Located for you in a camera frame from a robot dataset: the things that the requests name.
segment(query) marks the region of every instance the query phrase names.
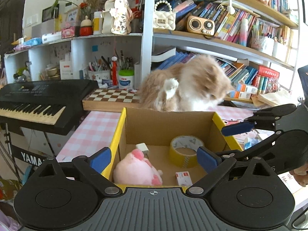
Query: blue gripper pad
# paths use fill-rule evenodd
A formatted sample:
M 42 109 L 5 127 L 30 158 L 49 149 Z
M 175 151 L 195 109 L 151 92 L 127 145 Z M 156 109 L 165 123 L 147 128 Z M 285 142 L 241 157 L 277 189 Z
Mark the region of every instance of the blue gripper pad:
M 197 161 L 199 165 L 209 173 L 221 163 L 221 158 L 204 147 L 197 149 Z
M 90 166 L 95 169 L 96 172 L 101 173 L 111 162 L 111 150 L 108 147 L 104 147 L 98 151 L 97 156 L 93 158 L 90 157 L 90 159 Z
M 254 124 L 251 122 L 239 122 L 223 127 L 221 133 L 223 136 L 234 136 L 250 132 L 253 128 Z

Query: blue sticky note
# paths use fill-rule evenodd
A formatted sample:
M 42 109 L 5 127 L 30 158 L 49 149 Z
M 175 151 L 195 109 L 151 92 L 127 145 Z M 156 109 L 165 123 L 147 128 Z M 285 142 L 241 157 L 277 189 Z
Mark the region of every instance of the blue sticky note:
M 98 51 L 98 45 L 93 45 L 92 52 L 97 52 L 97 51 Z

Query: roll of tape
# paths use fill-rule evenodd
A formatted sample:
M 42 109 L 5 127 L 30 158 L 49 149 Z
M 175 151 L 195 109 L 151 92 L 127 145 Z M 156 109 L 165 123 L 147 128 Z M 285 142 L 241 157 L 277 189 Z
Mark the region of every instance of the roll of tape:
M 177 136 L 172 139 L 169 150 L 170 161 L 182 168 L 194 167 L 198 164 L 197 154 L 185 155 L 177 151 L 178 148 L 190 148 L 197 152 L 204 143 L 195 136 Z

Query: bowl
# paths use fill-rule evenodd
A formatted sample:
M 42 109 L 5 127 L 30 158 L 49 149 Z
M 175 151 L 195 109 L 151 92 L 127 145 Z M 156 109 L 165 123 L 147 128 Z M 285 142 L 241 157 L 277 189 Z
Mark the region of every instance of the bowl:
M 61 76 L 58 74 L 58 75 L 54 75 L 54 76 L 49 76 L 49 80 L 60 80 L 61 79 Z
M 58 67 L 46 70 L 46 74 L 49 77 L 58 75 L 59 73 L 60 73 L 60 69 Z

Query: cat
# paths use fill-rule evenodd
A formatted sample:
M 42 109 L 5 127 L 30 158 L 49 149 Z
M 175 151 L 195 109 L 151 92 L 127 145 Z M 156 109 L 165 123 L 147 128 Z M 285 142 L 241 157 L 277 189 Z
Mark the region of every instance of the cat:
M 186 64 L 151 72 L 141 84 L 142 108 L 157 111 L 206 111 L 233 90 L 217 61 L 196 55 Z

